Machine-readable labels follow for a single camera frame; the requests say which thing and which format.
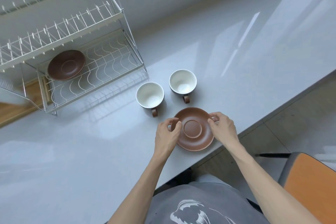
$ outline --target hand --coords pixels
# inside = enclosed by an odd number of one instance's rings
[[[208,119],[211,131],[214,137],[220,141],[226,148],[239,143],[236,126],[233,120],[221,112],[210,113],[211,119]]]
[[[154,156],[160,160],[166,161],[168,159],[179,139],[180,131],[182,129],[182,123],[180,121],[177,122],[173,131],[170,132],[168,130],[168,125],[173,121],[176,122],[178,120],[178,118],[168,118],[157,126]]]

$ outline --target cup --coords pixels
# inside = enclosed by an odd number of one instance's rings
[[[196,76],[186,69],[176,70],[169,78],[170,89],[182,95],[186,104],[190,103],[189,94],[196,88],[196,84]]]
[[[158,105],[162,103],[165,92],[160,84],[146,82],[136,91],[135,98],[140,106],[152,110],[153,117],[158,115]]]

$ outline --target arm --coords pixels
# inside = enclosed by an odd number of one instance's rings
[[[182,128],[179,121],[174,131],[168,131],[168,125],[174,120],[178,119],[166,119],[157,126],[153,157],[136,185],[112,215],[108,224],[139,224],[145,222],[161,171],[177,143]]]
[[[220,112],[210,115],[214,117],[213,120],[208,119],[214,136],[232,154],[265,217],[271,224],[320,223],[248,154],[240,144],[236,127],[229,117]]]

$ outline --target gray t-shirt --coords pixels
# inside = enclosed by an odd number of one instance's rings
[[[269,224],[241,193],[225,184],[192,182],[153,197],[145,224]]]

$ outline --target brown saucer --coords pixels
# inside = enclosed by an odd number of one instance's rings
[[[208,147],[213,141],[208,119],[210,115],[196,107],[187,107],[176,115],[182,122],[182,129],[177,144],[187,151],[201,151]]]
[[[77,50],[64,51],[54,57],[48,65],[49,76],[58,81],[77,75],[85,65],[85,56]]]

